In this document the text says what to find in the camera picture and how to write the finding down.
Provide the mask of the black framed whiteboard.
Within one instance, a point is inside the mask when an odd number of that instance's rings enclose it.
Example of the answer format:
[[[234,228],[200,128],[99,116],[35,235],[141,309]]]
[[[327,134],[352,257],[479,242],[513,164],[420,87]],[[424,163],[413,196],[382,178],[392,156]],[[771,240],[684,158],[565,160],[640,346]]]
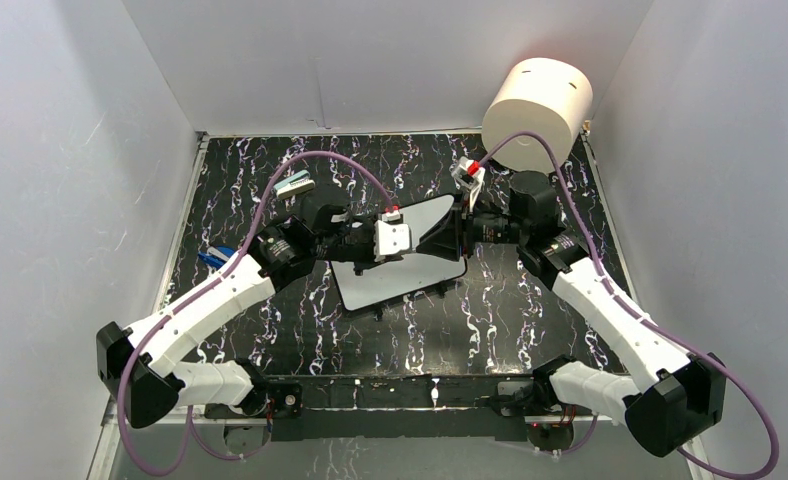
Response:
[[[421,235],[442,220],[453,203],[452,194],[443,194],[400,208],[405,223],[410,227],[414,245],[419,242]],[[401,260],[386,262],[360,275],[355,273],[352,262],[332,262],[330,268],[342,306],[349,312],[355,312],[458,279],[467,272],[467,263],[464,259],[450,261],[409,253]]]

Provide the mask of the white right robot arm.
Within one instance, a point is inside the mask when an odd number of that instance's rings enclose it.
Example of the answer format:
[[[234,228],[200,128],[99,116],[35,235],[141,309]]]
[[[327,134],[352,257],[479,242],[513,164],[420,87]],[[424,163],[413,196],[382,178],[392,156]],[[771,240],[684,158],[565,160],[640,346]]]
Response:
[[[664,457],[723,416],[726,379],[712,361],[685,353],[643,325],[636,304],[596,263],[587,245],[560,219],[557,194],[536,171],[512,177],[507,208],[479,201],[484,169],[458,167],[460,191],[450,210],[420,237],[418,252],[464,260],[478,243],[513,244],[523,267],[578,312],[627,372],[612,374],[561,355],[534,369],[532,383],[491,397],[516,415],[581,406],[626,426],[648,453]]]

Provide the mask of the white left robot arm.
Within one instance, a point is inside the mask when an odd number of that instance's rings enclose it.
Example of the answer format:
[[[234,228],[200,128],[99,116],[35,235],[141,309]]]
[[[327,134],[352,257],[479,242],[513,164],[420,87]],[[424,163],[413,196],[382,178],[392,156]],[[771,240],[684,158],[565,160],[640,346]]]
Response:
[[[172,410],[206,404],[264,411],[268,383],[247,360],[192,363],[186,356],[249,308],[309,275],[319,261],[377,266],[410,247],[401,210],[352,215],[324,204],[257,226],[244,245],[204,281],[127,326],[112,321],[96,334],[98,376],[130,427],[157,423]]]

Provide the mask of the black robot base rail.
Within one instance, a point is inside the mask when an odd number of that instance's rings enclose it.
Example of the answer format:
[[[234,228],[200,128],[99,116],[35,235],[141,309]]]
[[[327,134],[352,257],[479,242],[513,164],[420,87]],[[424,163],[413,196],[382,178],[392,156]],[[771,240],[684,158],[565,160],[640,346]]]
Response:
[[[539,406],[527,374],[271,377],[268,402],[278,441],[363,437],[488,438],[564,449],[576,410]]]

